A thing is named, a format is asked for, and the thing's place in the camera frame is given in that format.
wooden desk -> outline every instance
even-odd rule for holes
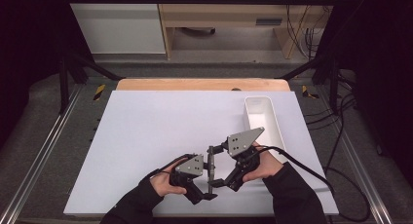
[[[158,8],[168,58],[176,27],[270,27],[274,28],[285,58],[292,57],[296,46],[287,31],[286,6],[160,4]],[[324,28],[328,18],[329,13],[322,6],[289,7],[289,28],[297,41],[303,28]]]
[[[290,91],[285,80],[274,79],[124,79],[118,91]]]

hand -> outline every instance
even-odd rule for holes
[[[259,146],[257,142],[254,142],[252,146],[254,146],[258,151],[263,149],[263,147]],[[243,182],[251,181],[257,178],[267,178],[275,175],[283,167],[283,164],[268,151],[260,153],[259,160],[260,164],[258,168],[244,175]]]
[[[188,159],[181,159],[178,162],[170,165],[168,168],[164,169],[162,172],[156,174],[150,179],[152,187],[155,189],[156,193],[160,197],[164,197],[167,194],[186,194],[186,189],[178,186],[171,186],[169,184],[169,173],[172,169],[177,166],[180,162]]]

wall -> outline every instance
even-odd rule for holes
[[[164,54],[154,4],[71,4],[92,54]]]

cabinet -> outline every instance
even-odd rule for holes
[[[164,54],[155,4],[71,4],[88,46],[98,54]]]
[[[295,48],[287,31],[286,6],[161,4],[159,10],[168,57],[176,27],[272,27],[285,58],[291,58]],[[328,15],[321,6],[290,6],[290,27],[299,38],[303,28],[323,28]]]

black sleeve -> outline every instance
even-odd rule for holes
[[[149,179],[128,192],[100,221],[100,224],[149,224],[152,209],[163,200],[152,187]]]
[[[316,192],[290,163],[285,163],[277,174],[263,181],[273,195],[273,209],[278,224],[327,223]]]

